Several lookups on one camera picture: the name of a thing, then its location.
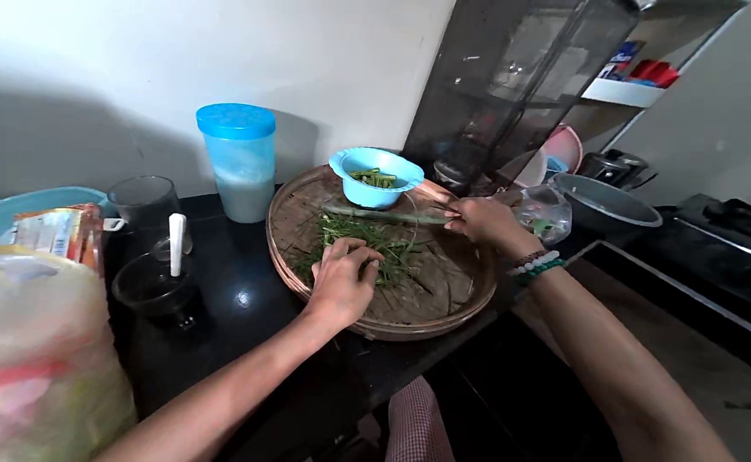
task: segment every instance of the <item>black glass cup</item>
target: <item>black glass cup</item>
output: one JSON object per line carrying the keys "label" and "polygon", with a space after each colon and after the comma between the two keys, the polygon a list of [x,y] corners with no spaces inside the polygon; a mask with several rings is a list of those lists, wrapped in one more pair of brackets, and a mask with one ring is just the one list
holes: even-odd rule
{"label": "black glass cup", "polygon": [[127,263],[114,278],[114,297],[161,328],[190,329],[196,325],[188,307],[199,294],[190,257],[182,256],[179,276],[170,275],[169,255],[145,253]]}
{"label": "black glass cup", "polygon": [[[176,187],[165,177],[144,176],[124,180],[110,188],[108,200],[127,222],[127,227],[156,257],[170,250],[168,218],[182,213]],[[182,252],[190,253],[193,243],[185,231]]]}

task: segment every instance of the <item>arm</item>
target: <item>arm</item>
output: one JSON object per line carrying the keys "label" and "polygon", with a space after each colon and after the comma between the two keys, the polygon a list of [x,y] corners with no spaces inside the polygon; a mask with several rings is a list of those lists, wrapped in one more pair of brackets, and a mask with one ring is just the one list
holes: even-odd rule
{"label": "arm", "polygon": [[[511,210],[488,199],[451,205],[448,224],[517,260],[540,250]],[[680,386],[623,324],[561,267],[530,283],[547,326],[612,427],[626,460],[734,460]]]}
{"label": "arm", "polygon": [[[384,257],[342,238],[313,266],[304,311],[268,341],[180,394],[110,446],[97,462],[211,459],[256,406],[312,353],[360,318]],[[358,273],[367,264],[361,279]]]}

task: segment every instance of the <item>white bead bracelet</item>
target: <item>white bead bracelet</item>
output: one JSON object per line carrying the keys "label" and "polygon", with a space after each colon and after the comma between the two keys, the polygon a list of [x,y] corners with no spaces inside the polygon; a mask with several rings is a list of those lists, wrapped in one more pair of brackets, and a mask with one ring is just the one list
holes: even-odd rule
{"label": "white bead bracelet", "polygon": [[545,265],[550,261],[553,261],[554,259],[558,258],[559,255],[560,253],[557,250],[546,252],[544,255],[535,258],[532,262],[525,263],[522,266],[513,269],[513,274],[522,275],[527,271],[532,271],[533,268],[540,267],[541,265]]}

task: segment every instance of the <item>white wall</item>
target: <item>white wall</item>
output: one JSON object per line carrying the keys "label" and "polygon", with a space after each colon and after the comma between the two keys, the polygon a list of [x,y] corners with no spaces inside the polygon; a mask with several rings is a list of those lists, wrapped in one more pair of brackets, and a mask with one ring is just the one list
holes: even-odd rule
{"label": "white wall", "polygon": [[751,6],[615,147],[660,172],[636,191],[653,205],[698,192],[751,204]]}
{"label": "white wall", "polygon": [[0,2],[0,197],[136,174],[213,193],[195,111],[276,111],[277,180],[400,148],[454,0]]}

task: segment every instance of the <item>round bamboo tray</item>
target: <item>round bamboo tray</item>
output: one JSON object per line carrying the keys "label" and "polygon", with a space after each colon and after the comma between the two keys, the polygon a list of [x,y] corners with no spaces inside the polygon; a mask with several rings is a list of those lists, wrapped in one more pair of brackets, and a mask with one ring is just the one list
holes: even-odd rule
{"label": "round bamboo tray", "polygon": [[[432,210],[431,205],[436,202],[447,203],[455,200],[455,196],[442,187],[425,180],[423,184],[402,195],[390,212],[402,214],[440,215],[439,210]],[[317,227],[320,210],[318,205],[324,202],[351,205],[343,197],[341,180],[328,165],[321,165],[298,175],[282,186],[270,203],[266,222],[267,244],[273,264],[281,275],[284,283],[305,302],[310,299],[310,288],[296,276],[288,266],[284,253],[288,246],[293,245],[293,236],[304,228]],[[452,234],[441,230],[438,225],[435,230],[439,234]],[[458,242],[459,247],[465,247],[465,240]],[[448,249],[453,247],[449,240],[440,243],[444,252],[464,249]],[[490,247],[466,244],[466,254],[472,253],[472,263],[459,264],[458,270],[470,278],[468,296],[452,313],[435,320],[421,322],[399,323],[369,317],[361,317],[350,330],[364,335],[368,339],[382,341],[418,341],[429,339],[452,331],[466,320],[475,316],[490,301],[495,291],[495,255]]]}

